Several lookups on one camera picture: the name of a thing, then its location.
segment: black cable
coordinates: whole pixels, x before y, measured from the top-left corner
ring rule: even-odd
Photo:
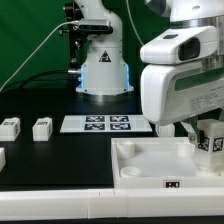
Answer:
[[[26,84],[28,84],[30,81],[37,79],[39,77],[43,77],[43,76],[47,76],[47,75],[56,75],[56,74],[68,74],[68,71],[66,70],[57,70],[57,71],[49,71],[49,72],[42,72],[39,73],[37,75],[34,75],[32,77],[30,77],[29,79],[27,79],[26,81],[24,81],[19,88],[23,88]]]
[[[30,80],[29,82],[57,82],[57,81],[69,81],[69,80],[73,80],[73,79],[36,79],[36,80],[34,79],[34,80]],[[11,83],[3,89],[2,93],[6,92],[7,89],[9,89],[10,87],[18,85],[20,83],[24,83],[24,82],[27,82],[27,80],[22,80],[22,81]]]

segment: black table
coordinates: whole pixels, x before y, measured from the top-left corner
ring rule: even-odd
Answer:
[[[66,135],[59,132],[65,115],[141,114],[139,97],[135,96],[113,103],[94,103],[77,98],[70,89],[21,89],[0,95],[0,105],[0,121],[19,117],[22,128],[16,142],[0,143],[6,149],[7,160],[0,173],[0,191],[112,188],[111,138],[155,136],[154,132]],[[33,142],[32,126],[43,117],[53,118],[53,134],[49,142]],[[210,224],[223,221],[223,217],[178,217],[6,223]]]

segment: cable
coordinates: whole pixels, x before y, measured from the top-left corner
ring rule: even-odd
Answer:
[[[39,77],[42,77],[42,76],[47,76],[47,75],[57,75],[57,74],[68,74],[68,71],[66,70],[58,70],[58,71],[49,71],[49,72],[42,72],[42,73],[39,73],[37,75],[34,75],[32,77],[30,77],[29,79],[27,79],[26,81],[24,81],[20,86],[19,88],[23,88],[27,83],[29,83],[30,81],[34,80],[34,79],[37,79]]]
[[[143,43],[143,41],[141,40],[141,38],[140,38],[140,36],[139,36],[139,34],[138,34],[138,31],[137,31],[137,29],[136,29],[136,27],[135,27],[135,24],[134,24],[132,15],[131,15],[131,10],[130,10],[130,6],[129,6],[129,0],[126,0],[126,4],[127,4],[128,15],[129,15],[129,19],[130,19],[130,21],[131,21],[132,28],[133,28],[133,30],[134,30],[134,32],[135,32],[135,35],[137,36],[137,38],[138,38],[140,44],[143,46],[144,43]]]
[[[0,89],[0,93],[4,89],[4,87],[19,73],[19,71],[26,65],[26,63],[37,53],[37,51],[50,39],[50,37],[57,31],[60,27],[68,24],[72,24],[74,21],[62,23],[57,26],[46,38],[45,40],[33,51],[33,53],[21,64],[21,66],[11,75],[11,77],[2,85]]]
[[[51,82],[51,81],[52,82],[57,82],[57,81],[68,81],[68,80],[73,80],[73,79],[37,79],[37,80],[30,80],[30,82]],[[6,92],[7,89],[9,89],[10,87],[15,86],[15,85],[18,85],[20,83],[24,83],[24,82],[27,82],[27,80],[22,80],[22,81],[18,81],[18,82],[11,83],[11,84],[9,84],[8,86],[6,86],[4,88],[4,90],[2,91],[2,93],[3,92]]]

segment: small white cube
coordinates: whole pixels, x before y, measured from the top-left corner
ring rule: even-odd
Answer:
[[[53,132],[51,118],[40,118],[33,126],[33,141],[48,141]]]
[[[0,172],[4,168],[6,162],[5,162],[5,150],[3,148],[0,148]]]
[[[19,118],[5,119],[0,125],[0,141],[15,141],[20,131]]]

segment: green wall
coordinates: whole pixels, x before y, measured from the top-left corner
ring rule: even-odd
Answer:
[[[62,7],[72,0],[0,0],[0,86],[41,41],[58,24],[66,21]],[[153,14],[144,0],[129,0],[133,19],[141,39],[146,43],[166,30],[169,21]],[[139,85],[144,64],[139,58],[138,42],[128,18],[126,0],[104,0],[106,8],[118,14],[124,23],[124,59],[131,68],[131,83]],[[48,70],[67,69],[69,64],[68,38],[57,33],[13,79],[24,80]],[[30,86],[54,86],[34,83]]]

